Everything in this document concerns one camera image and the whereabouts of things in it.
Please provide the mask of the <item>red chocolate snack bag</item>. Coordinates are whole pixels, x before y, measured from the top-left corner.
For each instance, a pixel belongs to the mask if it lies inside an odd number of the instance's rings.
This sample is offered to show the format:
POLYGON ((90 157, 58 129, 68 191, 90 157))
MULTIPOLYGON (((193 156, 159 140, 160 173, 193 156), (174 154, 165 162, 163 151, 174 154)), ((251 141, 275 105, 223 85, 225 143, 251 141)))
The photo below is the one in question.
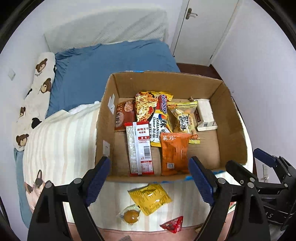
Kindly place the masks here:
POLYGON ((166 230, 168 232, 177 233, 182 230, 182 225, 183 225, 183 216, 179 216, 175 219, 172 219, 163 223, 162 225, 160 225, 160 227, 163 230, 166 230))

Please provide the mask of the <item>yellow snack packet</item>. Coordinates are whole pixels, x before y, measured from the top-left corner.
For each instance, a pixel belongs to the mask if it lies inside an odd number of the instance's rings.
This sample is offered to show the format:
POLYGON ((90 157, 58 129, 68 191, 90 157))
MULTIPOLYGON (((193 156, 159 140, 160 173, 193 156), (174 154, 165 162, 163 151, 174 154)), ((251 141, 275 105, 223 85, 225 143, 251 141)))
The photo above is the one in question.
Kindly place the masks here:
POLYGON ((135 188, 129 190, 128 193, 145 216, 151 215, 163 205, 173 201, 159 184, 149 184, 141 188, 135 188))

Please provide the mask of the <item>striped cream pink blanket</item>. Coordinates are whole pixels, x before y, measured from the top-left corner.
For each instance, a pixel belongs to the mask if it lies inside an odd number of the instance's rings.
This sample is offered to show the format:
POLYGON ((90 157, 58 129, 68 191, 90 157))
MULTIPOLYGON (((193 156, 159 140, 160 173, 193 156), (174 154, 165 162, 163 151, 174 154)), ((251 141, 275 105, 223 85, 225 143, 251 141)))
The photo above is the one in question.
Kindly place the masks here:
MULTIPOLYGON (((69 184, 94 167, 99 110, 99 102, 61 110, 32 130, 23 153, 23 179, 18 189, 26 225, 30 224, 46 181, 57 186, 69 184)), ((89 208, 99 228, 156 232, 161 230, 162 223, 179 216, 184 218, 185 227, 191 227, 203 223, 210 210, 193 181, 164 183, 163 189, 172 202, 149 216, 141 214, 136 224, 129 225, 118 214, 132 205, 128 191, 133 188, 137 188, 136 183, 105 182, 89 208)))

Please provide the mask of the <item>orange jelly cup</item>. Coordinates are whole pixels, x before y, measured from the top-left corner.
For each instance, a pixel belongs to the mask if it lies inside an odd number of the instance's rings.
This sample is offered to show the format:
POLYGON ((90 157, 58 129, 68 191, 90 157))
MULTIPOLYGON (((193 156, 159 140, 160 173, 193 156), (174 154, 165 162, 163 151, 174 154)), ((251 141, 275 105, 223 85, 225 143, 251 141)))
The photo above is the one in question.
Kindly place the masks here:
POLYGON ((133 204, 123 209, 117 217, 128 225, 133 225, 139 221, 141 210, 133 204))

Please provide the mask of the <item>white carton box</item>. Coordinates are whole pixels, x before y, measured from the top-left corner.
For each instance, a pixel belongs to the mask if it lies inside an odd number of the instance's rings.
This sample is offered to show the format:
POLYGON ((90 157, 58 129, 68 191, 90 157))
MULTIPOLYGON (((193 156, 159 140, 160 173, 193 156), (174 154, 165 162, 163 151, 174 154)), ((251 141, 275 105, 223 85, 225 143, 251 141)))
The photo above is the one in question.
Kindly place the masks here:
POLYGON ((212 131, 218 128, 209 99, 197 99, 197 131, 212 131))

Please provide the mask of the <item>orange snack packet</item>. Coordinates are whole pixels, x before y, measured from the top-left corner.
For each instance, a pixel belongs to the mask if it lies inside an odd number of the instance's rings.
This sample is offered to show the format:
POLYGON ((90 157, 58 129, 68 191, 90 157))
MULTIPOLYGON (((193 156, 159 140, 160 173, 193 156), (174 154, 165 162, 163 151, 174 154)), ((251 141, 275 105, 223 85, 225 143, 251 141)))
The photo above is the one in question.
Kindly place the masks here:
POLYGON ((187 174, 189 133, 161 133, 162 176, 187 174))

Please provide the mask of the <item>yellow clear pastry packet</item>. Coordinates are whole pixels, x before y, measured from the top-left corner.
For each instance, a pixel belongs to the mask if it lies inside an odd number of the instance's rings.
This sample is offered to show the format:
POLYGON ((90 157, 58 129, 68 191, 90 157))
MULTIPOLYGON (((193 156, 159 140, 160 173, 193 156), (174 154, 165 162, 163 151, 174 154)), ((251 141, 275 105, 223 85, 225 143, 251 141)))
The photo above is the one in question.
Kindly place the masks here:
POLYGON ((194 123, 194 113, 197 108, 197 102, 168 102, 168 108, 176 118, 174 133, 188 133, 191 135, 190 144, 200 144, 201 141, 197 134, 194 123))

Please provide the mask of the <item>red white striped packet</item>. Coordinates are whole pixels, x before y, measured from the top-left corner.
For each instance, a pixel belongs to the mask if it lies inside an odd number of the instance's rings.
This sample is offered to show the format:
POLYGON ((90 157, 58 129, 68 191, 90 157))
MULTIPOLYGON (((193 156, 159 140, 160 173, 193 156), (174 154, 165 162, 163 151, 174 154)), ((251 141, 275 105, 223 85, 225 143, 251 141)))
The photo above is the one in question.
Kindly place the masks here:
POLYGON ((130 175, 153 175, 149 123, 125 123, 130 175))

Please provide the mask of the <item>bear print pillow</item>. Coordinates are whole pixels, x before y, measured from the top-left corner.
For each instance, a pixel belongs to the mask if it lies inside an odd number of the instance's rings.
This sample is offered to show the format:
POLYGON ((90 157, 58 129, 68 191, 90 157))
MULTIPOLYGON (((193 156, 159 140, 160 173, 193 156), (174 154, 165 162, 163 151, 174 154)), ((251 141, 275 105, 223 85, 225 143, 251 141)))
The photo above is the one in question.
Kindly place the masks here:
POLYGON ((17 151, 25 149, 32 130, 45 120, 51 89, 55 79, 56 59, 52 52, 41 53, 33 76, 33 83, 20 107, 13 126, 13 141, 17 151))

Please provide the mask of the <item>Korean cheese noodle packet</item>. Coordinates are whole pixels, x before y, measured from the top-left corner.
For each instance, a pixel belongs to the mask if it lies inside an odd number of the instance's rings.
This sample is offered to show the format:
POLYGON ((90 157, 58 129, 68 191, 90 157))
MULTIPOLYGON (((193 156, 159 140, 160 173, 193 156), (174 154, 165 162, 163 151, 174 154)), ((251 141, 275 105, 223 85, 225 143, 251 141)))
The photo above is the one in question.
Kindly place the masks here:
POLYGON ((173 95, 163 91, 141 91, 135 96, 135 112, 138 122, 149 123, 151 146, 161 147, 160 134, 171 133, 167 103, 173 95))

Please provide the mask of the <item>dark red snack packet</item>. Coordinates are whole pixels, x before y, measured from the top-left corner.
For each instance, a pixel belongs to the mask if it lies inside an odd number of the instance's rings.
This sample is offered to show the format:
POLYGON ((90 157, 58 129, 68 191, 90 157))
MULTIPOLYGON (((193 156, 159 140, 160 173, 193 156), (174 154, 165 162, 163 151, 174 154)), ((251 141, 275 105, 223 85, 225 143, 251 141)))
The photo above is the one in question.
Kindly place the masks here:
POLYGON ((136 121, 135 100, 126 100, 117 105, 115 132, 125 131, 125 124, 136 121))

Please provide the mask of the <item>blue bed sheet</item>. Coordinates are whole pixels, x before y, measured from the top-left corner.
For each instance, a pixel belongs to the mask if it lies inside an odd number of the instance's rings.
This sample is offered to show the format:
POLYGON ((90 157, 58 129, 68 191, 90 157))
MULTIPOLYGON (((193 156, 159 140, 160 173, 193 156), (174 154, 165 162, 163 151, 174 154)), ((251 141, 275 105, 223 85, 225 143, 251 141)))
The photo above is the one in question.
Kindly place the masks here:
MULTIPOLYGON (((55 79, 45 119, 61 110, 70 111, 95 102, 101 104, 107 80, 113 73, 179 71, 167 44, 160 40, 98 44, 54 54, 55 79)), ((23 179, 24 151, 14 150, 18 189, 23 179)))

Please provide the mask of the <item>white door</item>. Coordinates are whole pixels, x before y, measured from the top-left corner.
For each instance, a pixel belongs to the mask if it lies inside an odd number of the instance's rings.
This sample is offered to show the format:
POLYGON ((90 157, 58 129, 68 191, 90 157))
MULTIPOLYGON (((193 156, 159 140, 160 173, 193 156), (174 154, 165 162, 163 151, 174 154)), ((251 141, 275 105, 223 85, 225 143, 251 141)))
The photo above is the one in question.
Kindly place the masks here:
POLYGON ((171 44, 177 63, 208 66, 228 29, 239 1, 183 1, 171 44), (198 14, 185 19, 187 9, 198 14))

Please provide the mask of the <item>grey white folded quilt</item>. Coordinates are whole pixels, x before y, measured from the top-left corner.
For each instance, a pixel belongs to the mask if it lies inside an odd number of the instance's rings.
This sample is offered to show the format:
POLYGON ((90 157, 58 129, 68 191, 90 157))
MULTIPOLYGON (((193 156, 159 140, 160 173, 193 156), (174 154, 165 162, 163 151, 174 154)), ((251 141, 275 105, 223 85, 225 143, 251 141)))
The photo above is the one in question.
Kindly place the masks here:
POLYGON ((167 13, 160 8, 102 11, 63 23, 44 33, 53 53, 124 41, 165 41, 167 35, 167 13))

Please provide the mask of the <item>white wall socket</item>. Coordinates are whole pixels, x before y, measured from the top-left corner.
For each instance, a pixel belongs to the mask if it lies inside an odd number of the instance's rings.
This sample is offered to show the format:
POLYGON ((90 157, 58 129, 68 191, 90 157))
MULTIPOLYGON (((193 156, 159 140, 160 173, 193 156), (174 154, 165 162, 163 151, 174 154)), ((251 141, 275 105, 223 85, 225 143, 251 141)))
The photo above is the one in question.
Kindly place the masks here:
POLYGON ((13 81, 13 79, 15 78, 15 71, 12 68, 9 68, 8 70, 8 77, 10 78, 11 81, 13 81))

